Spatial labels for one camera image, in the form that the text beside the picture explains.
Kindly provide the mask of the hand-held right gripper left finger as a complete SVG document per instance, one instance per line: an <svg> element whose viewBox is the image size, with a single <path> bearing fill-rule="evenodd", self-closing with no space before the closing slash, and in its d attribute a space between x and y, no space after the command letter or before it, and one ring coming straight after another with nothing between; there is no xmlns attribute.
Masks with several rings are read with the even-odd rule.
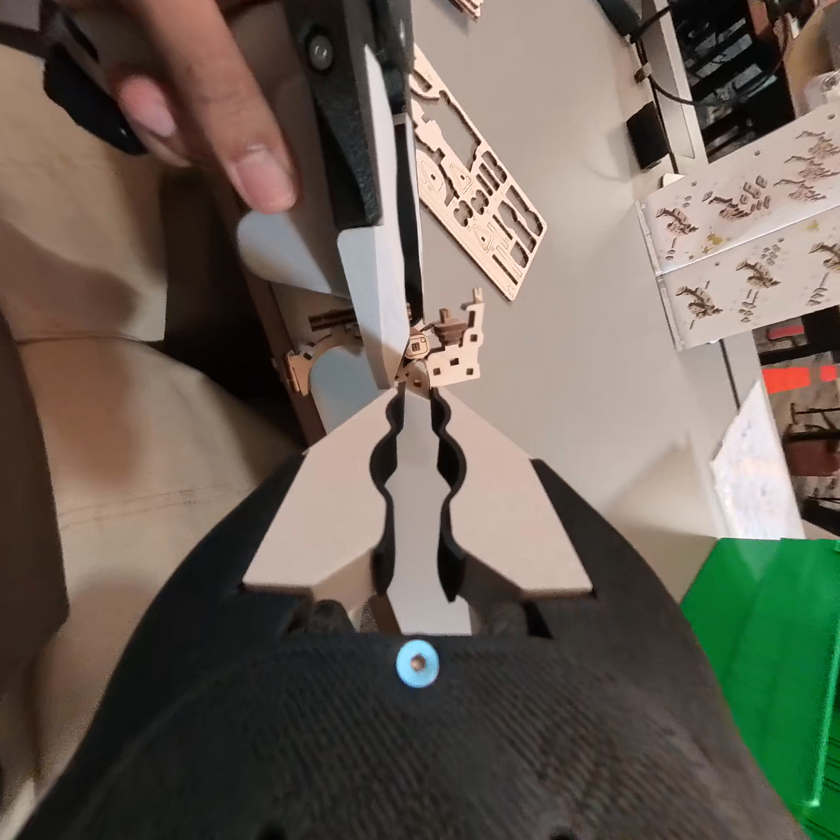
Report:
<svg viewBox="0 0 840 840"><path fill-rule="evenodd" d="M382 393L306 452L243 584L357 611L392 582L403 388Z"/></svg>

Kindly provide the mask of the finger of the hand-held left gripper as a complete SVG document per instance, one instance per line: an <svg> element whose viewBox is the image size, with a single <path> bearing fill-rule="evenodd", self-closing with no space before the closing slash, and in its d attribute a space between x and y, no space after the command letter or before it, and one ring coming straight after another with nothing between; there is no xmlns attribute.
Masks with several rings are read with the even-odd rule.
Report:
<svg viewBox="0 0 840 840"><path fill-rule="evenodd" d="M406 112L393 117L396 150L396 200L404 264L406 302L424 310L423 233L417 185L414 126Z"/></svg>
<svg viewBox="0 0 840 840"><path fill-rule="evenodd" d="M397 204L396 137L382 69L371 49L364 51L364 67L382 215L378 224L339 233L338 249L374 383L379 389L390 389L410 333Z"/></svg>

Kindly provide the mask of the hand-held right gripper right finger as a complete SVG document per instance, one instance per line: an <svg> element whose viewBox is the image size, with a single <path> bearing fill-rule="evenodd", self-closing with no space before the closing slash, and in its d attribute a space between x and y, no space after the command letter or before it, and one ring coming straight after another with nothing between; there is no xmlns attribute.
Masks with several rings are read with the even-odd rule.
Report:
<svg viewBox="0 0 840 840"><path fill-rule="evenodd" d="M449 601L588 595L590 576L530 456L445 388L430 394L437 471L448 486L437 573Z"/></svg>

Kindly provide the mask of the wooden robot model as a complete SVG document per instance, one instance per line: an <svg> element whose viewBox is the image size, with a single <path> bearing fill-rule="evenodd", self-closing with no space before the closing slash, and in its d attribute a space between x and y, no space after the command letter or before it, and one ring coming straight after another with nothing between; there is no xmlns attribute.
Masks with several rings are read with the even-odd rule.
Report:
<svg viewBox="0 0 840 840"><path fill-rule="evenodd" d="M427 396L432 389L480 377L479 351L484 342L483 290L474 288L461 313L441 308L436 321L410 328L396 385Z"/></svg>

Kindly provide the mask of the grey desk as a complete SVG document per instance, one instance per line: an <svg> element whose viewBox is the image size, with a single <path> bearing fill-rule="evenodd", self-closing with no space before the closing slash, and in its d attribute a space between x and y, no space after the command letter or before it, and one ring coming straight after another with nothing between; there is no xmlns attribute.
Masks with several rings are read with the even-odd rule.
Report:
<svg viewBox="0 0 840 840"><path fill-rule="evenodd" d="M413 2L419 45L547 225L514 302L484 293L480 378L448 389L532 459L581 561L583 537L617 537L682 596L726 524L711 461L753 384L750 337L675 350L634 203L624 117L631 59L592 2L495 2L470 35L443 2ZM363 352L314 365L292 394L305 434L330 434L377 392ZM395 568L384 618L404 635L466 634L466 603L438 580L448 486L425 395L403 396L394 502Z"/></svg>

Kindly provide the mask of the person's left hand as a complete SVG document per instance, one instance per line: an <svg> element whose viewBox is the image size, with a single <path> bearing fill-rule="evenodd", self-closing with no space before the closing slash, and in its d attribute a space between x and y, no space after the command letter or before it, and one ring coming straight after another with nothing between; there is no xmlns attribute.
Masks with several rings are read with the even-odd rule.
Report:
<svg viewBox="0 0 840 840"><path fill-rule="evenodd" d="M74 13L116 7L159 61L116 64L108 89L145 148L187 167L217 165L252 210L280 214L298 198L286 139L230 31L227 12L253 2L61 2Z"/></svg>

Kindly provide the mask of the wooden arch-shaped part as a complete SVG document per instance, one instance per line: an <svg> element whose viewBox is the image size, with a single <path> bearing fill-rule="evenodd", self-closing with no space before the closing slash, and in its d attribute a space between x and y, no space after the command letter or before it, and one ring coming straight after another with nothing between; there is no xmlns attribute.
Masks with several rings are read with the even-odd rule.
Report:
<svg viewBox="0 0 840 840"><path fill-rule="evenodd" d="M331 350L348 347L359 353L363 350L361 330L355 311L336 308L308 318L314 340L302 343L297 351L286 354L287 380L294 393L309 396L314 365Z"/></svg>

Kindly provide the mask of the person's trousers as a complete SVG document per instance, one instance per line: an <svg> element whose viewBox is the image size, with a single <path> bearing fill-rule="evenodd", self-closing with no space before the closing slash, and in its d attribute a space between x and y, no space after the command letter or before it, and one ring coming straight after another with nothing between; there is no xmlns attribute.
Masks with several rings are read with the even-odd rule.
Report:
<svg viewBox="0 0 840 840"><path fill-rule="evenodd" d="M164 354L167 292L258 339L202 177L111 150L2 48L2 836L83 739L123 647L193 545L298 444Z"/></svg>

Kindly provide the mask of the black power adapter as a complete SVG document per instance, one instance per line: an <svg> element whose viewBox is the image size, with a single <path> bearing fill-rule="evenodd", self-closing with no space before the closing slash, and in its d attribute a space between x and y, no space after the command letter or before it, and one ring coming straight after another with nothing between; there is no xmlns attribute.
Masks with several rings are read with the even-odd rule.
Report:
<svg viewBox="0 0 840 840"><path fill-rule="evenodd" d="M672 150L660 110L655 101L648 101L625 122L637 166L649 172L662 161L669 160Z"/></svg>

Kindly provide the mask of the white speckled board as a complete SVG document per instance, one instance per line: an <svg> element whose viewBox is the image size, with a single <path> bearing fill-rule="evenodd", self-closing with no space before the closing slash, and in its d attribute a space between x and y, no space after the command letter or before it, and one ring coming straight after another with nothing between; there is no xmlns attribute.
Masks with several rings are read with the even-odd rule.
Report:
<svg viewBox="0 0 840 840"><path fill-rule="evenodd" d="M762 379L752 386L710 462L712 484L735 539L805 539L781 438Z"/></svg>

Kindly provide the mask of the green plastic box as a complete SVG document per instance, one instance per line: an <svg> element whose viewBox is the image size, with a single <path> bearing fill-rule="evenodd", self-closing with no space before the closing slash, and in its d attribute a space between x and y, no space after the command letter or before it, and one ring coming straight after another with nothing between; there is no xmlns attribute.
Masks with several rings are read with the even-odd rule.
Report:
<svg viewBox="0 0 840 840"><path fill-rule="evenodd" d="M768 782L838 839L838 540L720 539L681 608Z"/></svg>

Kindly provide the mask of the white patterned box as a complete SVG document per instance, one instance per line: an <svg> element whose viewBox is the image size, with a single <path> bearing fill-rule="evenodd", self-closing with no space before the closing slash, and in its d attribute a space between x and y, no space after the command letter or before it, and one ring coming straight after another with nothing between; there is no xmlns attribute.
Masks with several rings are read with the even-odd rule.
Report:
<svg viewBox="0 0 840 840"><path fill-rule="evenodd" d="M677 350L838 305L838 99L636 210Z"/></svg>

